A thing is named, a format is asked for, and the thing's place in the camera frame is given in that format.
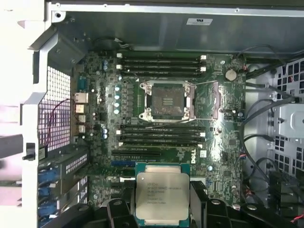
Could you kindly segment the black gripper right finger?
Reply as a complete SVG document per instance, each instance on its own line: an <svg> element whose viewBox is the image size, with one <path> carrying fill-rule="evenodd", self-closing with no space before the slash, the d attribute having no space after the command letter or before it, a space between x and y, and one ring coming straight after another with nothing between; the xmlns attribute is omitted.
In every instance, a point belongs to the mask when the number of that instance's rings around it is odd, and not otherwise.
<svg viewBox="0 0 304 228"><path fill-rule="evenodd" d="M210 199L201 181L190 182L191 228L295 228L296 224L258 204L238 209Z"/></svg>

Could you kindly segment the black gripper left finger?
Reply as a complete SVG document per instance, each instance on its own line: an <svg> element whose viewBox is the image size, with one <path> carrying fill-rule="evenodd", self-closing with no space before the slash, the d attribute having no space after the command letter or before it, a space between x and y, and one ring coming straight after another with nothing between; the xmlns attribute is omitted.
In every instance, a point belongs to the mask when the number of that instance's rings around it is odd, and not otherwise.
<svg viewBox="0 0 304 228"><path fill-rule="evenodd" d="M46 228L134 228L135 181L123 184L121 198L110 199L98 209L88 204L72 206L48 222Z"/></svg>

